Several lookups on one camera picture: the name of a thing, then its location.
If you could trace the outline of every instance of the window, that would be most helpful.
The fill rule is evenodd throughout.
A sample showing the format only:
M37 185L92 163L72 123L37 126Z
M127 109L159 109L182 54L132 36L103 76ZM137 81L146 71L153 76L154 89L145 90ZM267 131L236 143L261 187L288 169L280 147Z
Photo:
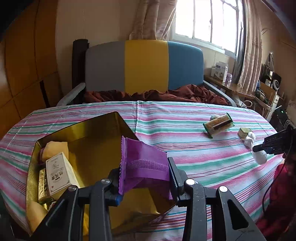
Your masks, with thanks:
M172 40L235 55L240 0L178 0Z

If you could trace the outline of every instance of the blue headboard panel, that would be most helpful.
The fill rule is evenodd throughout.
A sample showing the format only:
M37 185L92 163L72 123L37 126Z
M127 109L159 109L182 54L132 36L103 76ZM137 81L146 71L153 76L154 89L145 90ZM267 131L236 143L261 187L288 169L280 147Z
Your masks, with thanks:
M188 84L203 84L203 54L199 48L168 41L168 54L169 90Z

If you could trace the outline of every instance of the window frame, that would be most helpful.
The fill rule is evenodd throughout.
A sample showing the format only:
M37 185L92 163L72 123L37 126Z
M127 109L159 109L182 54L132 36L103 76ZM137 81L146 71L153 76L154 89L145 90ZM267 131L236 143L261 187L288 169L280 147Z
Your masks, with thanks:
M237 53L237 41L238 41L238 21L239 21L239 9L238 9L238 0L236 0L237 6L234 7L231 4L225 2L224 0L220 0L223 2L223 4L227 4L231 6L233 9L236 11L236 40L235 40L235 52L231 52L227 49L222 48L221 46L218 46L216 44L213 44L212 42L207 42L202 39L198 39L194 37L194 32L195 32L195 0L193 0L193 32L192 32L192 38L181 35L181 34L176 34L176 15L173 19L172 22L172 31L170 33L170 40L175 41L175 42L184 42L184 43L189 43L189 44L194 44L194 45L199 45L201 47L206 47L209 49L212 49L214 51L220 52L222 54L225 54L229 57L236 58L236 53ZM211 21L213 19L213 8L212 8L212 0L210 0L211 4ZM212 41L212 35L213 35L213 24L211 23L211 37L210 41Z

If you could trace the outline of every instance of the window pane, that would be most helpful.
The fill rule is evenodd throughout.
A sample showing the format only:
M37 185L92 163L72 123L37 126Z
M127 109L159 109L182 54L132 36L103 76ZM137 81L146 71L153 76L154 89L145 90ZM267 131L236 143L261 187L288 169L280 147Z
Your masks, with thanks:
M225 0L225 2L231 4L231 5L234 6L234 7L237 6L237 2L236 2L236 0Z
M195 0L194 37L207 42L211 40L211 0Z
M212 43L223 46L223 3L220 0L212 0L213 7L213 33Z
M223 48L235 52L235 41L237 35L236 11L227 4L223 4L224 10L224 43Z
M180 0L176 6L176 34L192 38L193 35L193 0Z

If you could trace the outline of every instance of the purple snack wrapper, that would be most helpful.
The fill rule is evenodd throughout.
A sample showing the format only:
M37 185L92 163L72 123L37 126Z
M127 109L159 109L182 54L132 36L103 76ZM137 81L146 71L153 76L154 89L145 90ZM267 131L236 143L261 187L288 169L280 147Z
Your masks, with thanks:
M122 136L119 193L133 188L152 188L172 199L167 154L144 142Z

